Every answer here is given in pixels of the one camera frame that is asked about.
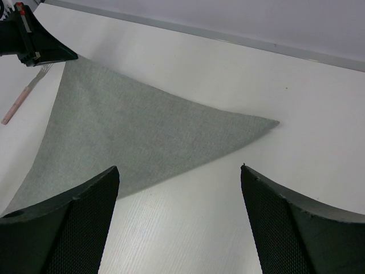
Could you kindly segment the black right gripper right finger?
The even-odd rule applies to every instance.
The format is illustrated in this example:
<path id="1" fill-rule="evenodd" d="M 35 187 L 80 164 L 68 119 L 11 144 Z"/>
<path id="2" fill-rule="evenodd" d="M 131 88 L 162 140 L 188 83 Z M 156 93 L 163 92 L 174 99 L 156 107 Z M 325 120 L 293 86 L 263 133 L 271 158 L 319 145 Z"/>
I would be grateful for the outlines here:
<path id="1" fill-rule="evenodd" d="M 263 273 L 364 273 L 364 215 L 336 208 L 241 166 Z"/>

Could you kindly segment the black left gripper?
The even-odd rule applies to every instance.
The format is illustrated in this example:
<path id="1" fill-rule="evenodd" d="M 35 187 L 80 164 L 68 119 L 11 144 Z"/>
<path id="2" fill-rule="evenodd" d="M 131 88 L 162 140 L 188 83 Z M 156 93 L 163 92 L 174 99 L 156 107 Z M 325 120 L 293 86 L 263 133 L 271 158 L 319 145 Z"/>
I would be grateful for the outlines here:
<path id="1" fill-rule="evenodd" d="M 1 56 L 16 55 L 27 67 L 78 59 L 76 52 L 53 37 L 23 2 L 5 11 L 1 1 Z"/>

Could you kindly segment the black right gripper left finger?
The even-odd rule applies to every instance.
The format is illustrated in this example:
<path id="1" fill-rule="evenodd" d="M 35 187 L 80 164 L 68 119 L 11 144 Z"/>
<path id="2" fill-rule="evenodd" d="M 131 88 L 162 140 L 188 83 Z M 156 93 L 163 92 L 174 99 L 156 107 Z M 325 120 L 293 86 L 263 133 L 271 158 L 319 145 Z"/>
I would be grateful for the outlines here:
<path id="1" fill-rule="evenodd" d="M 98 273 L 119 189 L 113 166 L 1 218 L 1 273 Z"/>

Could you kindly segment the grey cloth napkin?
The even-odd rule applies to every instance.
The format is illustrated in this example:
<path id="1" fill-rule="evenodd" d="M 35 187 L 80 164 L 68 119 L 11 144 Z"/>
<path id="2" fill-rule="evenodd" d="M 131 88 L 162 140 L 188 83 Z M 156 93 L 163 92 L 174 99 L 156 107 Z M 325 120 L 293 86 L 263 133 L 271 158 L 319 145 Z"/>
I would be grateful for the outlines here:
<path id="1" fill-rule="evenodd" d="M 6 213 L 112 166 L 123 198 L 238 151 L 277 125 L 186 100 L 79 57 L 65 64 L 40 148 Z"/>

